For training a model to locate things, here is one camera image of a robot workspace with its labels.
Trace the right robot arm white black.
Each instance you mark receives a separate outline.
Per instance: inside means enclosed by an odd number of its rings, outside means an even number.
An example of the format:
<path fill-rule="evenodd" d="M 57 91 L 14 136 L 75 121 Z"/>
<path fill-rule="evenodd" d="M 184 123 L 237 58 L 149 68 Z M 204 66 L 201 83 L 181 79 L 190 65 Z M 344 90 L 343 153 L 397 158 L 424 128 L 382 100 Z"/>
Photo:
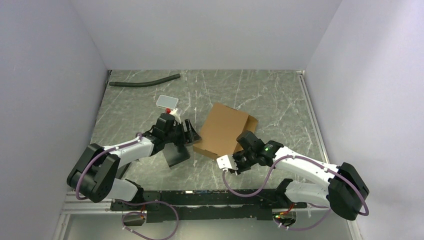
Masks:
<path fill-rule="evenodd" d="M 306 182 L 285 178 L 274 191 L 276 203 L 287 208 L 295 203 L 307 203 L 329 208 L 339 217 L 354 221 L 368 216 L 366 198 L 370 191 L 355 167 L 321 162 L 295 152 L 277 141 L 264 143 L 251 131 L 240 134 L 237 143 L 241 150 L 223 156 L 223 171 L 239 175 L 254 165 L 269 167 L 269 171 L 286 170 Z"/>

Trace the brown cardboard paper box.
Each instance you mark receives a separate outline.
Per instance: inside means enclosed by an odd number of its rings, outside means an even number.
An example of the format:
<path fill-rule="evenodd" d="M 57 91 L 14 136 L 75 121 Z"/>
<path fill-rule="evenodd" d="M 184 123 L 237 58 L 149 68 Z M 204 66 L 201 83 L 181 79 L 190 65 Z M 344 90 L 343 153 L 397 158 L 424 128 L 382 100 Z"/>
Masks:
<path fill-rule="evenodd" d="M 248 113 L 217 102 L 200 129 L 201 140 L 193 144 L 193 151 L 212 160 L 236 153 L 242 150 L 237 137 L 244 131 L 255 132 L 258 124 Z"/>

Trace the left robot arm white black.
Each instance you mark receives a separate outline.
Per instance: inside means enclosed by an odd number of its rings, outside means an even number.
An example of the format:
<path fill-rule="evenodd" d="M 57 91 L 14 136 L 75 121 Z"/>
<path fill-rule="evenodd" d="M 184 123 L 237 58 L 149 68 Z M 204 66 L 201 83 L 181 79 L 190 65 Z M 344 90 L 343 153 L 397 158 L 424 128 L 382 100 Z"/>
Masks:
<path fill-rule="evenodd" d="M 188 160 L 191 156 L 187 147 L 200 140 L 189 119 L 181 120 L 175 113 L 162 113 L 149 130 L 136 133 L 134 139 L 109 146 L 89 144 L 66 183 L 74 189 L 77 200 L 99 203 L 115 199 L 137 210 L 145 201 L 144 189 L 134 181 L 117 178 L 118 170 L 160 152 L 168 166 L 173 167 Z"/>

